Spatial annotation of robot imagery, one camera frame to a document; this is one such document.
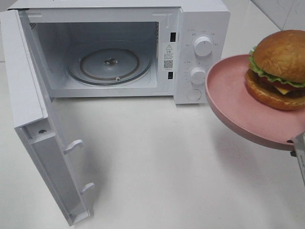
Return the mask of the pink round plate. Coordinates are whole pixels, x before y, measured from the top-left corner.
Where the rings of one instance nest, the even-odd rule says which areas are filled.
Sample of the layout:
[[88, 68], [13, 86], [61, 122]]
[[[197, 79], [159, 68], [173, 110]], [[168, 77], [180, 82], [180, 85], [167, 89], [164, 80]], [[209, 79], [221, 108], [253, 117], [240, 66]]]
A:
[[207, 101], [215, 115], [243, 138], [293, 151], [292, 139], [305, 131], [305, 111], [276, 110], [254, 99], [246, 88], [248, 57], [231, 56], [211, 67], [205, 81]]

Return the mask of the white microwave door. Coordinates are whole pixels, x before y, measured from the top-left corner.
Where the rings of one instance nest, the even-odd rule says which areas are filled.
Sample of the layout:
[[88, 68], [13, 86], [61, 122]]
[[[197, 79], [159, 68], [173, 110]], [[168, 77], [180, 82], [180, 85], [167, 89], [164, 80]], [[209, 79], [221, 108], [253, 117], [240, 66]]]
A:
[[42, 80], [44, 69], [23, 11], [0, 14], [4, 58], [14, 129], [69, 225], [90, 216], [69, 154], [82, 140], [66, 143]]

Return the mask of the burger with lettuce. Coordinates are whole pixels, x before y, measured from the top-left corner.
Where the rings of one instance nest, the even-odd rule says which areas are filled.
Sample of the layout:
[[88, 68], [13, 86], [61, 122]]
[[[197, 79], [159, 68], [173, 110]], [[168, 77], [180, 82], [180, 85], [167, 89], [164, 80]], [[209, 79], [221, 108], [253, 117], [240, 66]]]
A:
[[305, 106], [305, 32], [284, 30], [262, 39], [251, 51], [245, 75], [249, 94], [278, 110]]

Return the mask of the white microwave oven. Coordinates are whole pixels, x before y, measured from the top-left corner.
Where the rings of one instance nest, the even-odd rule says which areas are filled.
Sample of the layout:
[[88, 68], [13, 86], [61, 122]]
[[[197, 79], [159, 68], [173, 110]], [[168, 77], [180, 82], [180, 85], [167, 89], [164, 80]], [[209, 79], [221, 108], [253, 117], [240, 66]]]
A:
[[49, 97], [171, 96], [206, 102], [230, 12], [220, 0], [19, 0], [20, 24]]

